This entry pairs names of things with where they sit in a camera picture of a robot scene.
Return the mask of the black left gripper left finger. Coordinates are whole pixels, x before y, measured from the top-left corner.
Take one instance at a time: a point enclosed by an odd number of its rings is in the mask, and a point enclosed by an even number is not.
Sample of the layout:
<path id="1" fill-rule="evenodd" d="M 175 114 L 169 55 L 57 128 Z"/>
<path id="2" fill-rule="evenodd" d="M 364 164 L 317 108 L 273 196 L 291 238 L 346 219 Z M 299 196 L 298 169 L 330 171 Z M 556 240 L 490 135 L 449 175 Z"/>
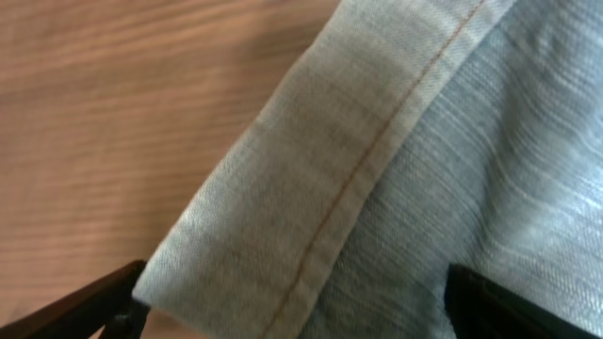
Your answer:
<path id="1" fill-rule="evenodd" d="M 139 339 L 150 308 L 132 297 L 146 262 L 133 261 L 1 328 L 4 339 Z"/>

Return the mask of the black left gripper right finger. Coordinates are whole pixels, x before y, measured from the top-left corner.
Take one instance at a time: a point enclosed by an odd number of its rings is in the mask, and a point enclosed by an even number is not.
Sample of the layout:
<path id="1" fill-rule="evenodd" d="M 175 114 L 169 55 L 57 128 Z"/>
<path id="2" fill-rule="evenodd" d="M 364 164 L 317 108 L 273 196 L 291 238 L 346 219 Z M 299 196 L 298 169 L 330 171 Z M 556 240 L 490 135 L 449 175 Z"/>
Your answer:
<path id="1" fill-rule="evenodd" d="M 448 266 L 444 302 L 458 339 L 598 339 L 458 264 Z"/>

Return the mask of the light blue denim shorts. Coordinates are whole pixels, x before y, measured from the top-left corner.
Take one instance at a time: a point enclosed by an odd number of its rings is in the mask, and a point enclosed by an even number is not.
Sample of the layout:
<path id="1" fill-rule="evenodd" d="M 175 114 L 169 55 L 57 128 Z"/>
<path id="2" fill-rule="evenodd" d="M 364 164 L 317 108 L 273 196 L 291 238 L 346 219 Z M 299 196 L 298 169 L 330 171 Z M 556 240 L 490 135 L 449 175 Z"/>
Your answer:
<path id="1" fill-rule="evenodd" d="M 133 295 L 213 338 L 449 338 L 453 263 L 602 332 L 600 2 L 341 2 Z"/>

